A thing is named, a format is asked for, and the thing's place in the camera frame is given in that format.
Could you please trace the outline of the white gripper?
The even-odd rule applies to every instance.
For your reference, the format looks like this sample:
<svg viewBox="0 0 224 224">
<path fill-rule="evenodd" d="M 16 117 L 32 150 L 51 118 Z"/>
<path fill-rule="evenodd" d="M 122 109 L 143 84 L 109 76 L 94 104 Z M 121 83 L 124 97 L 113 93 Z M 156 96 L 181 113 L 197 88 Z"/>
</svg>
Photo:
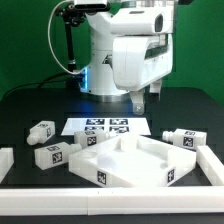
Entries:
<svg viewBox="0 0 224 224">
<path fill-rule="evenodd" d="M 125 36 L 113 41 L 112 70 L 116 87 L 130 92 L 133 113 L 145 110 L 144 91 L 150 85 L 152 100 L 160 99 L 161 78 L 172 71 L 173 38 L 161 36 Z"/>
</svg>

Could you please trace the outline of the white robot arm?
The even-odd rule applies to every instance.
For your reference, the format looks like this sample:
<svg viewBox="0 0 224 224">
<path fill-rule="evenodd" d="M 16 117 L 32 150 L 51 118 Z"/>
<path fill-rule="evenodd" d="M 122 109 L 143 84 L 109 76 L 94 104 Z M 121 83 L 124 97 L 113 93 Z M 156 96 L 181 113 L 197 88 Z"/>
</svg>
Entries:
<svg viewBox="0 0 224 224">
<path fill-rule="evenodd" d="M 82 91 L 104 102 L 128 95 L 144 113 L 144 93 L 159 95 L 172 71 L 178 0 L 74 0 L 90 25 L 91 60 Z"/>
</svg>

